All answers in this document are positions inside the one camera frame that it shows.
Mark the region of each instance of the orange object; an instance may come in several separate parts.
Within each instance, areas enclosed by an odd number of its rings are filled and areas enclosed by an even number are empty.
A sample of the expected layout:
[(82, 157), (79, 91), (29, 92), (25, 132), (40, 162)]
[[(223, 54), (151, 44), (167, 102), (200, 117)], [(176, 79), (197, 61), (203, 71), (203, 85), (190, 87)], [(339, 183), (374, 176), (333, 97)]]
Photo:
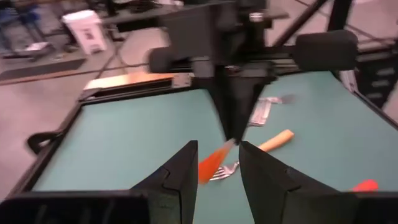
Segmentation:
[(287, 143), (288, 141), (293, 139), (293, 137), (294, 133), (291, 130), (286, 129), (272, 139), (262, 143), (259, 146), (259, 149), (263, 150), (264, 152), (269, 152)]
[(209, 182), (213, 177), (213, 174), (218, 170), (218, 167), (223, 163), (225, 157), (234, 146), (234, 142), (235, 139), (228, 140), (221, 148), (217, 149), (212, 155), (199, 163), (199, 184), (207, 184), (207, 182)]
[(379, 184), (375, 180), (365, 180), (353, 188), (355, 192), (366, 192), (379, 190)]

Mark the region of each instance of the white trash can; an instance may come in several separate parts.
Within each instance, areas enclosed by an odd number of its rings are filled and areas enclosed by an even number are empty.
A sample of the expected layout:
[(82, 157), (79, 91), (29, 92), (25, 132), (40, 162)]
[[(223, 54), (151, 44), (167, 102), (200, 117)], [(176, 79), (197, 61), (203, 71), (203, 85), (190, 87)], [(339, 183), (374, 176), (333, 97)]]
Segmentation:
[(83, 10), (64, 15), (62, 19), (87, 55), (99, 50), (106, 50), (106, 42), (101, 30), (101, 19), (97, 13), (92, 10)]

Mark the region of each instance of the fork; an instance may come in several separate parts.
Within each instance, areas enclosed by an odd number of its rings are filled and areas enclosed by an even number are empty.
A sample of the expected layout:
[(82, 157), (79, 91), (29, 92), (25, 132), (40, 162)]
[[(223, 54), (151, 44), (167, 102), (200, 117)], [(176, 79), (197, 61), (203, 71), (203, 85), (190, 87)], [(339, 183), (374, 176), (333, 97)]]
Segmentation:
[(225, 179), (225, 178), (231, 176), (233, 173), (235, 173), (235, 171), (238, 167), (239, 167), (239, 161), (236, 161), (233, 164), (220, 166), (210, 180)]

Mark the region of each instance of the wooden handle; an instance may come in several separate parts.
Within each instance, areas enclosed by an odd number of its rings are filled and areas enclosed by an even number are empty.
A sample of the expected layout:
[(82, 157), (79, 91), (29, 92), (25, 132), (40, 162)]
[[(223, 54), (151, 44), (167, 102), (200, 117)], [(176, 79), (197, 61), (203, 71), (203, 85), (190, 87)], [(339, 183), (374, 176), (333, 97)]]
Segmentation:
[(291, 130), (286, 129), (282, 131), (277, 136), (273, 137), (272, 139), (262, 143), (259, 148), (264, 152), (269, 152), (277, 147), (287, 143), (294, 137), (294, 133)]

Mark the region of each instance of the red object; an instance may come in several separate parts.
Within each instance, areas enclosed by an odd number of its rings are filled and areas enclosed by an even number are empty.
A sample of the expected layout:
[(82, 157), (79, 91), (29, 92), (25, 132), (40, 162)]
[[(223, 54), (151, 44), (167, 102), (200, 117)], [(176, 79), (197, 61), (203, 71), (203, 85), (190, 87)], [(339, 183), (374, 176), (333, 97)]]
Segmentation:
[(209, 182), (209, 180), (213, 177), (213, 174), (218, 170), (218, 167), (223, 163), (233, 145), (233, 139), (227, 141), (219, 150), (216, 150), (213, 154), (199, 163), (199, 184), (207, 184), (207, 182)]
[(369, 192), (379, 190), (379, 184), (375, 180), (365, 180), (353, 188), (355, 192)]

